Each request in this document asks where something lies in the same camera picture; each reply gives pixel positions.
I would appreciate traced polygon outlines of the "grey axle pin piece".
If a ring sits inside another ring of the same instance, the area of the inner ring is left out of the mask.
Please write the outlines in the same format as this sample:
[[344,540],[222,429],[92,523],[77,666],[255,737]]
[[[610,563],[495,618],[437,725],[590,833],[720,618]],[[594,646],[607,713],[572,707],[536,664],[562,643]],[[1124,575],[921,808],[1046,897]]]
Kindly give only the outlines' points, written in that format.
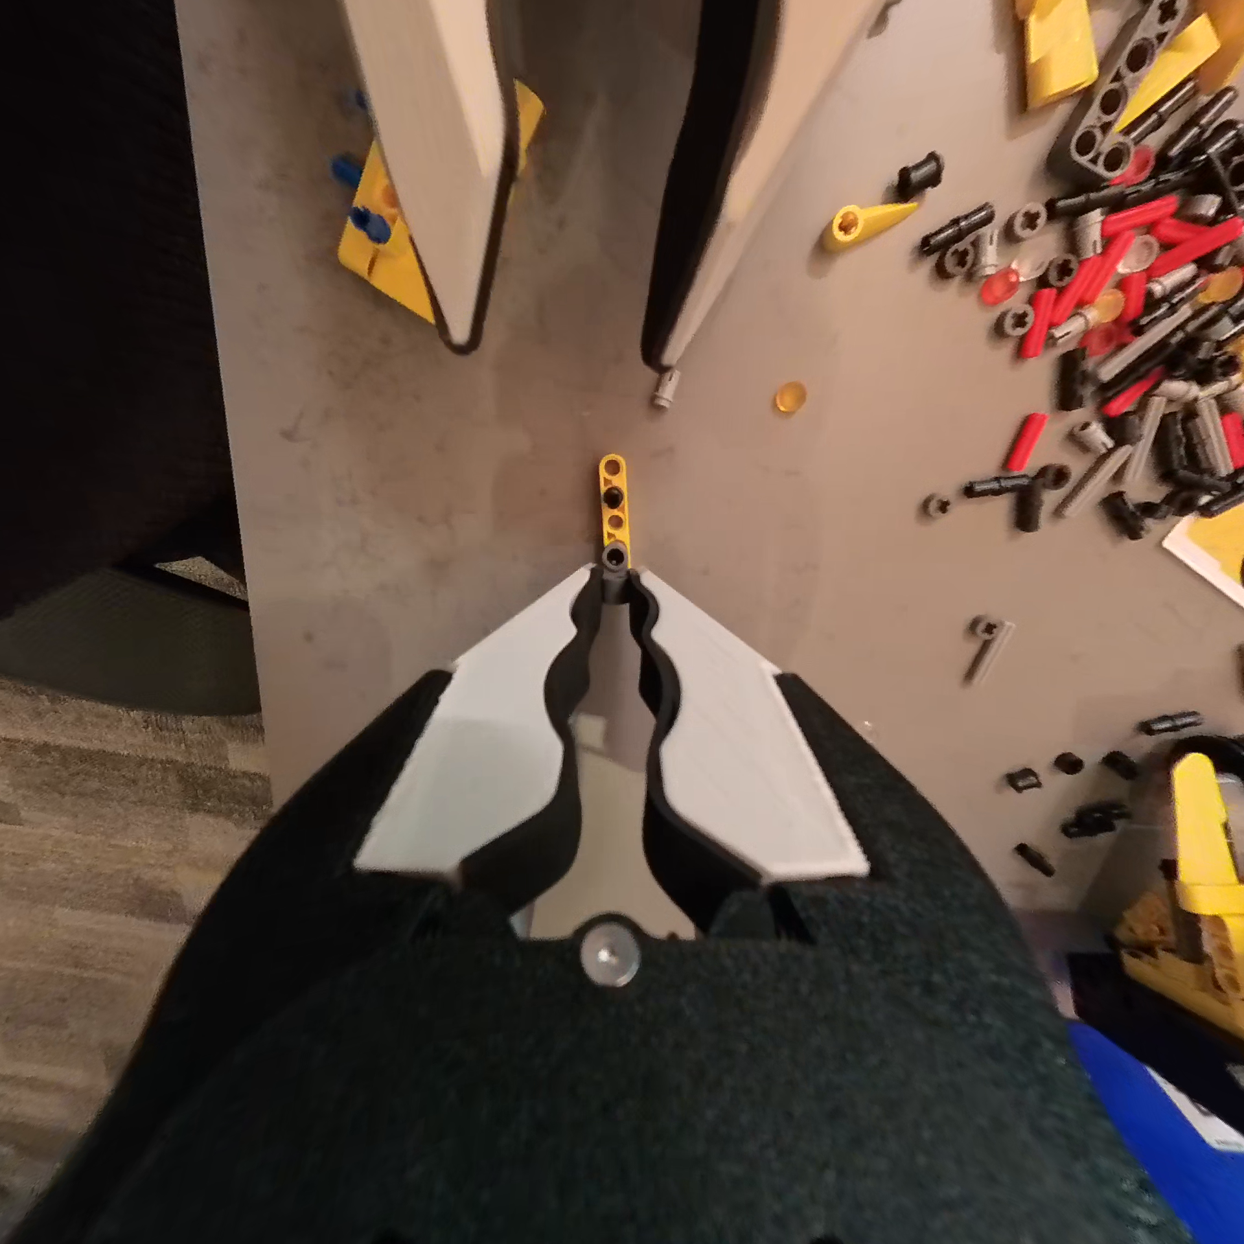
[[1016,624],[1000,617],[979,615],[969,626],[978,640],[978,651],[964,676],[966,688],[976,688],[990,676],[1016,633]]

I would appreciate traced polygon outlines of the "yellow grey sticker sheet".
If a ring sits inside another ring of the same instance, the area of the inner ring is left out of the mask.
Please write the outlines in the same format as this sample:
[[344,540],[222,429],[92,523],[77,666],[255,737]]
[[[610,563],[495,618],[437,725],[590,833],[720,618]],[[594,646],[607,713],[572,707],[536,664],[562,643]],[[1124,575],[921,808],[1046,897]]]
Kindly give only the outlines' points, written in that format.
[[1243,507],[1179,520],[1161,541],[1182,566],[1243,609]]

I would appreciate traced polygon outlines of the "pile of toy building pieces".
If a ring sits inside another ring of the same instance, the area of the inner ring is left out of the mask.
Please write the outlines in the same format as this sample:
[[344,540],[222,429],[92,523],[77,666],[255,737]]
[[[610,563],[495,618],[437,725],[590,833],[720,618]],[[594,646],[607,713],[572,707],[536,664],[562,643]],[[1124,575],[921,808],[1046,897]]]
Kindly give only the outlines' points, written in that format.
[[1056,362],[1058,411],[1095,408],[1062,516],[1096,504],[1127,540],[1241,520],[1241,4],[1129,4],[1104,54],[1092,4],[1013,8],[1025,104],[1071,103],[1056,195],[917,255],[976,283],[1019,362]]

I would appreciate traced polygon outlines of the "grey yellow connector assembly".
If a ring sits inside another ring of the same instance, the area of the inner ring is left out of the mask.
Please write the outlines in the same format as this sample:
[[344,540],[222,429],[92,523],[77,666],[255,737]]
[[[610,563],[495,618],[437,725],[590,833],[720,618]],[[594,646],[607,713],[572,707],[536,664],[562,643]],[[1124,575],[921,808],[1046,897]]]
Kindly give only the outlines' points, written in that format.
[[630,572],[633,562],[630,482],[628,466],[621,455],[607,454],[600,460],[599,497],[601,565],[609,572]]

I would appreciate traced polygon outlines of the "yellow brick with blue pins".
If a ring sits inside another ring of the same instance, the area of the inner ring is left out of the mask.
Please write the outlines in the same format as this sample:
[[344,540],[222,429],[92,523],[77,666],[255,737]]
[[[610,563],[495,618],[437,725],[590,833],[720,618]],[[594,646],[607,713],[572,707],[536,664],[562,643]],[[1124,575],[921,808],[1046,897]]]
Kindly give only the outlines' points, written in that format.
[[339,155],[333,177],[353,192],[347,226],[336,248],[339,264],[416,318],[434,323],[430,291],[415,255],[410,230],[384,168],[378,140],[359,161]]

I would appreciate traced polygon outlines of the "yellow grey toy vehicle model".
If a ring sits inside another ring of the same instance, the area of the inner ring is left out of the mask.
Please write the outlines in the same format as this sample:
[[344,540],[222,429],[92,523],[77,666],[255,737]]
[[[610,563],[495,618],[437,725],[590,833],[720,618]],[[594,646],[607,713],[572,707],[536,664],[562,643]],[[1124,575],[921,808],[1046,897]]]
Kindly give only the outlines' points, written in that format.
[[1142,895],[1114,931],[1124,974],[1219,1031],[1243,1039],[1241,740],[1194,737],[1169,765],[1173,849],[1164,892]]

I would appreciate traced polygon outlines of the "yellow tapered connector piece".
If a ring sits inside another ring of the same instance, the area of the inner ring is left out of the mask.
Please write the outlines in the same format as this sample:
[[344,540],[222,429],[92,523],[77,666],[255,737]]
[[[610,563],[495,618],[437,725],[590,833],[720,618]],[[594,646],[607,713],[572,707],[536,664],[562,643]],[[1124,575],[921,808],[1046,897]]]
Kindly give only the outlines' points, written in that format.
[[871,208],[840,208],[819,236],[825,255],[840,255],[902,224],[920,209],[918,202],[896,202]]

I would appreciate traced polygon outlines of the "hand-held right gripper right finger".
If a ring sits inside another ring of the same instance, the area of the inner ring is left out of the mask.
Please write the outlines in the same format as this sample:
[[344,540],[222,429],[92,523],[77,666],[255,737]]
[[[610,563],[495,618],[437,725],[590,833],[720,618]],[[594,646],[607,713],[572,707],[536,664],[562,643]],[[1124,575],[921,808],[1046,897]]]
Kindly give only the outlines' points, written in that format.
[[630,581],[640,695],[652,714],[643,849],[661,889],[867,877],[782,671],[655,572]]

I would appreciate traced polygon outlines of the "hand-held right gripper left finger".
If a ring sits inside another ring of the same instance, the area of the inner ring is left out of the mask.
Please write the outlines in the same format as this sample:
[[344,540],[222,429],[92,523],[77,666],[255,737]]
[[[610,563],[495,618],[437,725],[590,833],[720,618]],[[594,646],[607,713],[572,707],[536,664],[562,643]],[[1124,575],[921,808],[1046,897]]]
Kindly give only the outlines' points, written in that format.
[[548,891],[566,876],[581,836],[570,725],[601,606],[601,571],[585,565],[455,661],[359,871],[502,891]]

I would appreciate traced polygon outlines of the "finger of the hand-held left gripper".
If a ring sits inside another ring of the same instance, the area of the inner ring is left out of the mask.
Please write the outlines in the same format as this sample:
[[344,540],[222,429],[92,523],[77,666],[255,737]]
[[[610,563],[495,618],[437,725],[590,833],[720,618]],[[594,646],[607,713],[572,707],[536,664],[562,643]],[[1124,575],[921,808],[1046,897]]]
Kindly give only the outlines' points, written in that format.
[[696,5],[689,95],[668,166],[641,332],[656,374],[683,355],[782,186],[816,106],[880,2]]
[[524,161],[522,88],[495,2],[345,2],[363,101],[453,353],[483,338]]

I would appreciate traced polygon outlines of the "blue plastic bin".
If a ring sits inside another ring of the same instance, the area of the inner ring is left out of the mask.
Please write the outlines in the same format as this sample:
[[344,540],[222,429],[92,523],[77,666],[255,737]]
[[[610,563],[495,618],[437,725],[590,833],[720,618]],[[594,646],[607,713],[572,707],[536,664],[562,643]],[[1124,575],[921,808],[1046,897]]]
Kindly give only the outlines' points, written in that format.
[[1243,1242],[1241,1132],[1080,1021],[1068,1036],[1129,1151],[1200,1243]]

